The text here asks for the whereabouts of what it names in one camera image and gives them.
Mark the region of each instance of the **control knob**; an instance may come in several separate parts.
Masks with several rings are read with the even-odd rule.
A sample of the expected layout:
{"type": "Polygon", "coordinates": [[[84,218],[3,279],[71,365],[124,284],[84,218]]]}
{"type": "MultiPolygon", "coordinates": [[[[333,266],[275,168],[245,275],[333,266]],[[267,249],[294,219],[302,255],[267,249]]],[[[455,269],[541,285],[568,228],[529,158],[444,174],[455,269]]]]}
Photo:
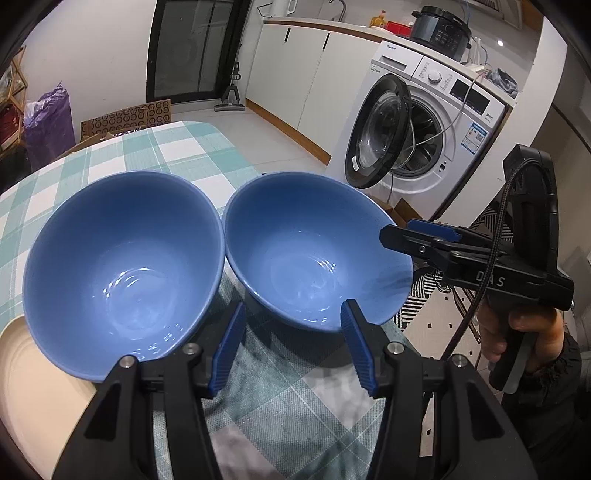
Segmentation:
{"type": "Polygon", "coordinates": [[[429,79],[429,83],[439,83],[441,82],[441,73],[437,70],[431,70],[427,75],[427,78],[429,79]]]}

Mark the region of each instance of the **plaid tablecloth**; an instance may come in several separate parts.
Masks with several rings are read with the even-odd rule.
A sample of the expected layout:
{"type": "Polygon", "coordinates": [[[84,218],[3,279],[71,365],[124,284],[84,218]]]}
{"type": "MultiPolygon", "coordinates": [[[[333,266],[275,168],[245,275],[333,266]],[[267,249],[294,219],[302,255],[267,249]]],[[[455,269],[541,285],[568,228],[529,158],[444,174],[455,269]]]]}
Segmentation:
{"type": "MultiPolygon", "coordinates": [[[[182,176],[220,214],[231,194],[258,175],[215,127],[198,122],[116,137],[30,175],[0,197],[0,329],[22,313],[27,255],[55,209],[88,183],[128,170],[182,176]]],[[[228,263],[218,293],[212,309],[244,298],[228,263]]],[[[247,331],[228,386],[204,402],[224,478],[365,478],[383,402],[359,386],[342,335],[293,329],[246,300],[247,331]]],[[[384,329],[405,341],[394,322],[384,329]]],[[[171,479],[160,412],[154,414],[154,437],[159,476],[171,479]]]]}

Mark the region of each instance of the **display screen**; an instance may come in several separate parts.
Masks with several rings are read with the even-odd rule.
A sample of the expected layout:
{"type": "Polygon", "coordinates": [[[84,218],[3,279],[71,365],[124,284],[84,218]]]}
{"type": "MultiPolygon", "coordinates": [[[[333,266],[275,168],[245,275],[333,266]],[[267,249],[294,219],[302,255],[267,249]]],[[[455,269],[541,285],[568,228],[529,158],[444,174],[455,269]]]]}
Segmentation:
{"type": "MultiPolygon", "coordinates": [[[[463,102],[464,98],[466,97],[466,92],[468,91],[468,88],[469,86],[466,85],[463,81],[456,80],[456,84],[453,86],[452,91],[449,93],[451,93],[452,96],[456,97],[458,100],[463,102]]],[[[485,96],[481,95],[475,90],[471,90],[470,93],[468,93],[468,100],[466,101],[466,105],[469,106],[475,112],[483,115],[484,110],[486,110],[486,107],[490,102],[491,101],[485,96]]]]}

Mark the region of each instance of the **white plate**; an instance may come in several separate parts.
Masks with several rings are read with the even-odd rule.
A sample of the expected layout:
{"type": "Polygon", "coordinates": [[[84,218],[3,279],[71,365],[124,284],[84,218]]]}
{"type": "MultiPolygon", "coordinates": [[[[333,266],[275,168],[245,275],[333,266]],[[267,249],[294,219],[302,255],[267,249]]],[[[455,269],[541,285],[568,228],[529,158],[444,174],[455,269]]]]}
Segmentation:
{"type": "Polygon", "coordinates": [[[92,383],[71,377],[37,348],[25,317],[0,333],[0,418],[14,443],[50,480],[62,449],[95,394],[92,383]]]}

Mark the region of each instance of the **sliding glass door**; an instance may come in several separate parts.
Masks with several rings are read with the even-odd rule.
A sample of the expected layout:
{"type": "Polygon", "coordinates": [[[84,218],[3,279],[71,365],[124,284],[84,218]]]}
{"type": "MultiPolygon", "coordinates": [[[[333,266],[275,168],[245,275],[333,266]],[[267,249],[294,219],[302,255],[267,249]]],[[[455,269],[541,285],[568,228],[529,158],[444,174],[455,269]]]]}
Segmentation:
{"type": "Polygon", "coordinates": [[[249,0],[158,0],[148,50],[148,101],[220,98],[249,0]]]}

